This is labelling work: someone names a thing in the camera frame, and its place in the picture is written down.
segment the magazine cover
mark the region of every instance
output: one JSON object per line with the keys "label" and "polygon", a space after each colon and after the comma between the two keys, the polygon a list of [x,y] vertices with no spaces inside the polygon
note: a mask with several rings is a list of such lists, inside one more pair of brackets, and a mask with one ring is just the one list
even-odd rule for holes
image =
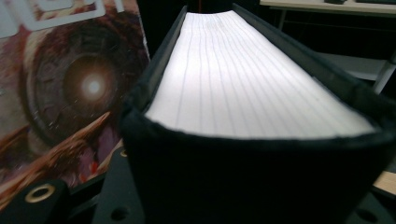
{"label": "magazine cover", "polygon": [[0,0],[0,209],[26,186],[106,171],[149,62],[135,0]]}

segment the glowing orb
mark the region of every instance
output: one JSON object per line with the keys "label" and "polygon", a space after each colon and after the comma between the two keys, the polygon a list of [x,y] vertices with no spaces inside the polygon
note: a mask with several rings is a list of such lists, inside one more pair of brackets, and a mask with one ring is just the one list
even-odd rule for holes
{"label": "glowing orb", "polygon": [[106,92],[106,83],[100,74],[90,74],[81,82],[83,97],[89,101],[97,101]]}

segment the desk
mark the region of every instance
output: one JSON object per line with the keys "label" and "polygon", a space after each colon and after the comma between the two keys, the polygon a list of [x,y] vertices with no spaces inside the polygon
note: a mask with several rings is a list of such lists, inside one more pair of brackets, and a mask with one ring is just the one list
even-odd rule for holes
{"label": "desk", "polygon": [[[343,5],[325,3],[324,0],[261,0],[261,6],[282,11],[278,28],[282,30],[288,10],[338,13],[349,15],[396,18],[396,5],[357,3],[347,0]],[[374,60],[334,54],[321,54],[354,77],[375,81],[374,90],[380,93],[396,70],[396,51],[388,60]]]}

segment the black surface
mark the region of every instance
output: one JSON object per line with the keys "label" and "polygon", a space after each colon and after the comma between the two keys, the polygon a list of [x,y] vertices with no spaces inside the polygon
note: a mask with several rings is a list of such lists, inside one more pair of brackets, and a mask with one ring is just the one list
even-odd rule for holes
{"label": "black surface", "polygon": [[190,1],[189,11],[199,13],[218,13],[232,10],[233,3],[236,3],[246,10],[256,14],[259,9],[260,0],[196,0]]}
{"label": "black surface", "polygon": [[346,0],[324,0],[325,3],[342,5]]}
{"label": "black surface", "polygon": [[[25,198],[35,188],[51,185],[54,191],[48,198],[28,203]],[[38,190],[34,195],[39,198],[47,191]],[[69,190],[67,185],[59,179],[36,182],[21,190],[11,203],[1,212],[2,224],[50,224],[65,223],[70,211]]]}
{"label": "black surface", "polygon": [[71,206],[75,207],[98,195],[102,190],[106,174],[101,174],[87,182],[70,189]]}
{"label": "black surface", "polygon": [[396,195],[377,187],[373,187],[372,193],[384,209],[388,211],[388,214],[393,218],[393,221],[396,222]]}
{"label": "black surface", "polygon": [[346,224],[394,224],[389,211],[369,192],[349,215]]}
{"label": "black surface", "polygon": [[396,5],[396,0],[356,0],[356,2]]}
{"label": "black surface", "polygon": [[140,203],[124,148],[113,152],[92,224],[143,224]]}

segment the eye illustration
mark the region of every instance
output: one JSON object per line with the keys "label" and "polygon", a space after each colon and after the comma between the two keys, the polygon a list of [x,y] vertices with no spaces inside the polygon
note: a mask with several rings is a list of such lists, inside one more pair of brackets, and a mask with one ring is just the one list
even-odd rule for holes
{"label": "eye illustration", "polygon": [[24,71],[26,114],[50,146],[106,112],[116,126],[122,98],[144,64],[131,42],[110,28],[94,21],[57,27],[37,46],[34,66]]}

